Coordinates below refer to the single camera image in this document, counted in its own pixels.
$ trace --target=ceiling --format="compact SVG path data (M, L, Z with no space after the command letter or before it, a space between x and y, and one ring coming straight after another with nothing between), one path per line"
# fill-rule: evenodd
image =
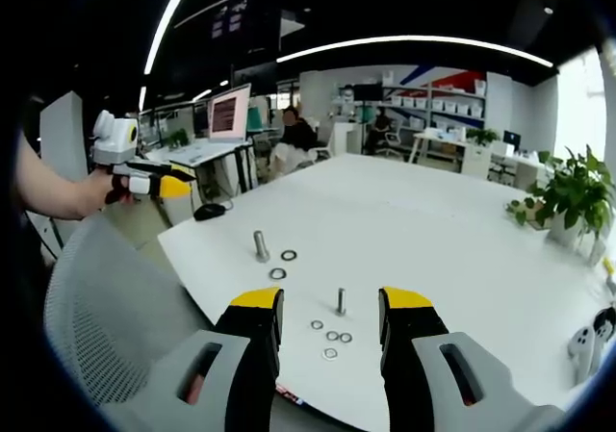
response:
M152 73L143 76L156 27L168 0L68 0L64 23L49 20L36 92L46 102L68 89L92 106L136 111L141 86L145 108L216 91L231 72L275 61L281 55L331 42L385 35L440 35L514 47L555 64L601 42L595 15L603 0L252 0L249 37L211 39L220 6L175 27L220 0L183 0L171 20ZM544 12L545 7L553 14ZM304 28L281 40L280 13ZM508 54L455 44L393 42L347 47L296 59L254 81L275 89L276 80L301 71L358 64L434 64L507 74L536 85L556 74Z

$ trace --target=washer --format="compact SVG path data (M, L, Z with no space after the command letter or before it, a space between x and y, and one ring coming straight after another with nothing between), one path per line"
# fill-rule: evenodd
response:
M296 258L297 258L297 253L293 251L292 249L287 249L286 251L282 251L282 254L280 254L280 259L286 262L294 261Z
M328 362L336 360L336 358L338 358L338 350L336 350L333 347L327 347L323 351L323 358L327 360Z
M269 278L271 278L272 280L282 280L283 278L287 277L287 270L285 270L284 268L273 268L272 270L269 271Z

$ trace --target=white flower pot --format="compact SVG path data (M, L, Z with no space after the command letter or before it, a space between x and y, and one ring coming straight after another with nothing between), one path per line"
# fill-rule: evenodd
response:
M556 214L553 217L552 228L548 233L548 238L565 247L572 247L576 243L576 240L579 239L579 235L581 235L583 220L580 216L573 227L565 228L565 213Z

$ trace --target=potted plant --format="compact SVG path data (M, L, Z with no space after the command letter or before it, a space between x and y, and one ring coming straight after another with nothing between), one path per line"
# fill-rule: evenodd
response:
M499 134L493 129L469 129L466 138L477 146L490 146L493 141L499 139Z
M549 237L563 245L571 246L575 239L594 233L599 237L602 229L611 224L612 205L616 186L605 163L597 160L589 146L586 155L577 156L567 148L570 158L563 161L548 151L539 153L539 161L553 170L553 176L544 188L532 184L523 202L512 201L506 207L516 220L524 225L527 210L533 210L534 220L544 225L552 220Z

